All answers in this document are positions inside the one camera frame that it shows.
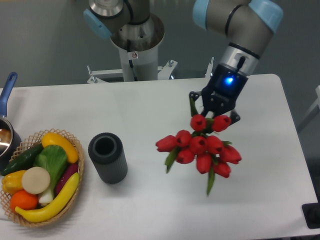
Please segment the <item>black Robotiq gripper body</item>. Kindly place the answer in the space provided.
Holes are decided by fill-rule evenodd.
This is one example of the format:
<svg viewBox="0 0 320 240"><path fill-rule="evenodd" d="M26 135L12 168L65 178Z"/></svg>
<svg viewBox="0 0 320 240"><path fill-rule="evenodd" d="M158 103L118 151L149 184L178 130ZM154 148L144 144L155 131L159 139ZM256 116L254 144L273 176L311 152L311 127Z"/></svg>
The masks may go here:
<svg viewBox="0 0 320 240"><path fill-rule="evenodd" d="M216 117L233 110L247 81L246 76L219 64L208 84L201 90L201 114L206 116L211 112Z"/></svg>

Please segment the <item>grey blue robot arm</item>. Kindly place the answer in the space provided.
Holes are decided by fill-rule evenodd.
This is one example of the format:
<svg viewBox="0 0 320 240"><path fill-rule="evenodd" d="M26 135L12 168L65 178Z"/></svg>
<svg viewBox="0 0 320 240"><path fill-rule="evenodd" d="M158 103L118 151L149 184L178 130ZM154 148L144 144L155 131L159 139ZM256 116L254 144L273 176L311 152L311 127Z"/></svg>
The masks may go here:
<svg viewBox="0 0 320 240"><path fill-rule="evenodd" d="M91 0L83 17L90 29L118 48L126 82L158 80L158 47L165 29L150 11L148 0ZM192 104L202 99L202 115L230 114L240 120L236 101L255 70L283 18L283 10L270 0L197 0L195 24L230 39L208 84L189 94Z"/></svg>

